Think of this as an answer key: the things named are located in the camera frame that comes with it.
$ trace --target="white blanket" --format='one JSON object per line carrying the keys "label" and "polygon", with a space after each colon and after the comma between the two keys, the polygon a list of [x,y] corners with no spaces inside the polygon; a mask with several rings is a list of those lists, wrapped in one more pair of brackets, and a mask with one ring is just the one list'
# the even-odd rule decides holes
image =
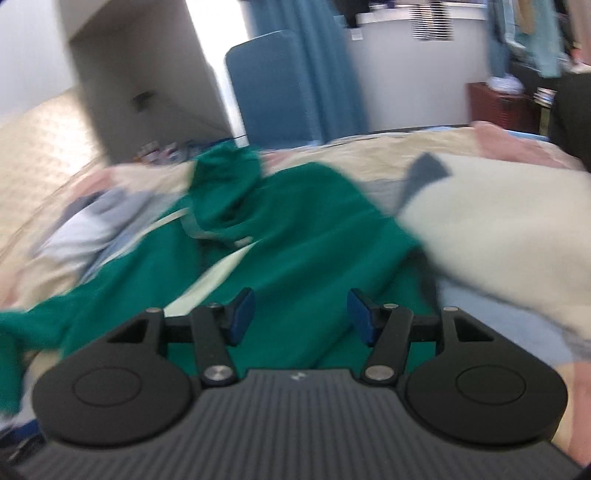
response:
{"label": "white blanket", "polygon": [[591,176],[437,155],[400,222],[448,275],[591,339]]}

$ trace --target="ribbed black plate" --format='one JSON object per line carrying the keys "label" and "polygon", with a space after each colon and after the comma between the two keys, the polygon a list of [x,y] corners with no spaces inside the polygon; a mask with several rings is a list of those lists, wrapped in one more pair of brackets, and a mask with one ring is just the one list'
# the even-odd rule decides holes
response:
{"label": "ribbed black plate", "polygon": [[19,470],[31,480],[567,480],[580,468],[548,442],[502,452],[447,443],[395,392],[348,371],[259,370],[207,390],[149,442],[116,450],[50,443]]}

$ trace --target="hanging clothes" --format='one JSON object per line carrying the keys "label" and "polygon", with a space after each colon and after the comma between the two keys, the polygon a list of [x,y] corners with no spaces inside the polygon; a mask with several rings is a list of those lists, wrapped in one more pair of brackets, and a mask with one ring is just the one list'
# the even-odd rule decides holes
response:
{"label": "hanging clothes", "polygon": [[[515,39],[515,32],[519,29],[518,22],[521,18],[521,10],[520,10],[519,3],[514,2],[514,0],[503,0],[503,15],[504,15],[504,23],[505,23],[505,42],[509,47],[511,53],[521,61],[524,61],[527,58],[527,51],[525,45],[522,45]],[[527,13],[527,5],[523,6],[524,11]],[[533,17],[528,20],[531,25],[526,24],[526,28],[530,28],[531,31],[534,31],[533,26]]]}
{"label": "hanging clothes", "polygon": [[554,0],[530,0],[534,10],[534,31],[518,30],[515,39],[525,45],[530,60],[543,78],[560,77],[559,58],[563,41],[554,9]]}
{"label": "hanging clothes", "polygon": [[343,28],[327,0],[247,0],[256,35],[291,30],[303,48],[323,141],[367,133]]}
{"label": "hanging clothes", "polygon": [[503,0],[488,0],[486,17],[488,32],[488,63],[493,77],[504,78],[511,53],[505,42],[505,14]]}

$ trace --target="white wall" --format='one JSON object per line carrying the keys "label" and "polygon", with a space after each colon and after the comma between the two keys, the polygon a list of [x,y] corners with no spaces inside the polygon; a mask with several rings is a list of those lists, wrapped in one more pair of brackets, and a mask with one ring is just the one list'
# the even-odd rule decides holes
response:
{"label": "white wall", "polygon": [[0,125],[75,84],[53,0],[0,4]]}
{"label": "white wall", "polygon": [[427,42],[404,8],[362,16],[362,40],[348,42],[370,131],[470,122],[465,84],[489,76],[484,13],[453,7],[454,40]]}

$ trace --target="gray cloth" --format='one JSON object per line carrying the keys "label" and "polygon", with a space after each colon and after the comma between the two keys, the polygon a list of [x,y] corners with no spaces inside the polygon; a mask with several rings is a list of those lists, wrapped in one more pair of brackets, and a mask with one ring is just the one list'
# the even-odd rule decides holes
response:
{"label": "gray cloth", "polygon": [[404,179],[362,181],[359,187],[384,215],[396,217],[421,189],[448,176],[433,154],[424,153],[413,162]]}
{"label": "gray cloth", "polygon": [[51,237],[58,229],[60,229],[70,218],[72,218],[75,214],[80,212],[81,210],[88,207],[91,203],[98,200],[101,195],[105,193],[104,190],[99,192],[91,193],[90,195],[84,197],[78,197],[76,200],[72,201],[63,211],[61,216],[56,220],[56,222],[47,229],[42,235],[41,238],[35,242],[33,247],[31,248],[31,256],[37,257],[39,255],[40,248],[45,241]]}

